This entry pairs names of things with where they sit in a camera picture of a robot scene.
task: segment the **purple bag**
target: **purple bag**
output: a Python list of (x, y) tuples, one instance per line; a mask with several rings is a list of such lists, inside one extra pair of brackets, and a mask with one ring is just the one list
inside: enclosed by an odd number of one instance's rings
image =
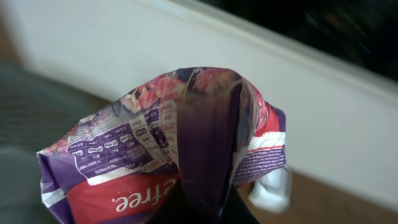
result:
[(42, 201), (61, 223), (145, 223), (178, 181), (217, 222), (229, 187), (285, 164), (285, 114), (224, 68), (165, 73), (37, 153)]

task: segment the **brown floor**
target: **brown floor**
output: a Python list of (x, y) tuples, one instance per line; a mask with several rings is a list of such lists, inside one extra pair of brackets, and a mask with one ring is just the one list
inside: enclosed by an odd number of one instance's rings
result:
[[(0, 18), (0, 59), (20, 65), (19, 57)], [(346, 194), (340, 190), (294, 172), (290, 208), (274, 215), (258, 210), (247, 200), (251, 186), (239, 193), (261, 223), (398, 223), (398, 214)]]

